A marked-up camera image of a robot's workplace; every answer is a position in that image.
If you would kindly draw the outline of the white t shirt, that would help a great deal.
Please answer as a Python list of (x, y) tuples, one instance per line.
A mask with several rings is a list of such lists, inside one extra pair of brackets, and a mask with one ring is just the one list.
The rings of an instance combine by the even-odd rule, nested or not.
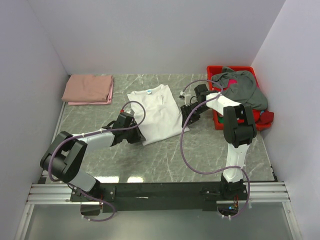
[(159, 142), (182, 132), (182, 114), (168, 85), (132, 91), (127, 95), (139, 130), (145, 138), (144, 146)]

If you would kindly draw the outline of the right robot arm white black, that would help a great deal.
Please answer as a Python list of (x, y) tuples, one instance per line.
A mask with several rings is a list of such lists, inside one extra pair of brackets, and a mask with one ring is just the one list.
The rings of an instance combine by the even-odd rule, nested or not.
[(244, 185), (244, 167), (247, 151), (257, 135), (256, 123), (250, 106), (233, 101), (222, 91), (210, 91), (206, 84), (194, 89), (195, 95), (180, 92), (184, 105), (182, 114), (182, 132), (198, 121), (201, 114), (212, 109), (223, 117), (223, 136), (227, 142), (226, 165), (221, 171), (219, 194), (230, 200), (240, 193), (247, 193)]

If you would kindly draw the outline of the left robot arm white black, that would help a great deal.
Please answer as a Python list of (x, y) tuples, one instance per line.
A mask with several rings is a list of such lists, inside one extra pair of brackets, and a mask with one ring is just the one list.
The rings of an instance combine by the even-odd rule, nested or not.
[(113, 147), (126, 140), (129, 144), (145, 141), (132, 114), (121, 112), (117, 119), (97, 131), (82, 134), (60, 132), (40, 160), (40, 167), (66, 184), (82, 190), (88, 201), (103, 196), (100, 181), (81, 170), (85, 153), (104, 147)]

